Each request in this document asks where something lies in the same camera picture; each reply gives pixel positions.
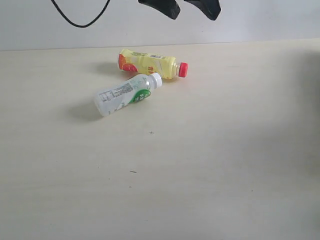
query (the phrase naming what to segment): plastic bottle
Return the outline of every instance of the plastic bottle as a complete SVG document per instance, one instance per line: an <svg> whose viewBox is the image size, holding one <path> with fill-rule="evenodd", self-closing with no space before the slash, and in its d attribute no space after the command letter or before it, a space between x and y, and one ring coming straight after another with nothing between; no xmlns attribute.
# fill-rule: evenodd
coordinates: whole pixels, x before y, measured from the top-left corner
<svg viewBox="0 0 320 240"><path fill-rule="evenodd" d="M102 116L122 109L128 104L139 102L151 95L162 86L162 79L158 73L149 76L139 74L114 88L107 88L97 92L94 96L94 104Z"/></svg>
<svg viewBox="0 0 320 240"><path fill-rule="evenodd" d="M158 73L163 79L172 79L175 76L185 78L188 72L188 64L177 62L174 56L134 52L129 49L120 52L118 67L123 71L140 74Z"/></svg>

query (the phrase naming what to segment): green label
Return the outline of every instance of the green label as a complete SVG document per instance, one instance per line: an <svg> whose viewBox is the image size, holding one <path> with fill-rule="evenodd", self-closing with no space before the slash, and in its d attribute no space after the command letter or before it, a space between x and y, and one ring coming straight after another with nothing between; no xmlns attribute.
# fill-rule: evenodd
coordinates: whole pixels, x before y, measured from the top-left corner
<svg viewBox="0 0 320 240"><path fill-rule="evenodd" d="M134 97L132 98L132 100L130 101L130 103L136 103L139 102L147 97L149 97L151 95L151 92L147 89L142 89L140 91L138 91Z"/></svg>

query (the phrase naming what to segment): table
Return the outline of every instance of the table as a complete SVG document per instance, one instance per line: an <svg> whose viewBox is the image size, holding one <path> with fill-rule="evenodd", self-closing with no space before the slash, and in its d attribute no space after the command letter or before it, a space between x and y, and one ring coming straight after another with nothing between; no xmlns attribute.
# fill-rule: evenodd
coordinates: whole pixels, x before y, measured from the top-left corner
<svg viewBox="0 0 320 240"><path fill-rule="evenodd" d="M105 118L121 48L0 52L0 239L319 240L320 39L131 49L188 76Z"/></svg>

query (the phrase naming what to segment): white wall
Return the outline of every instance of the white wall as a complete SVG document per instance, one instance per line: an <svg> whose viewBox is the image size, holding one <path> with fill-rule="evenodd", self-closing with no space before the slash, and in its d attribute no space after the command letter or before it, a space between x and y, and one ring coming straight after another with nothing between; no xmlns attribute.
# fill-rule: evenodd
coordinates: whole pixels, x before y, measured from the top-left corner
<svg viewBox="0 0 320 240"><path fill-rule="evenodd" d="M91 21L106 0L56 0L78 24ZM0 50L214 43L320 37L320 0L220 0L210 21L177 0L171 20L138 0L111 0L93 26L69 25L50 0L0 0Z"/></svg>

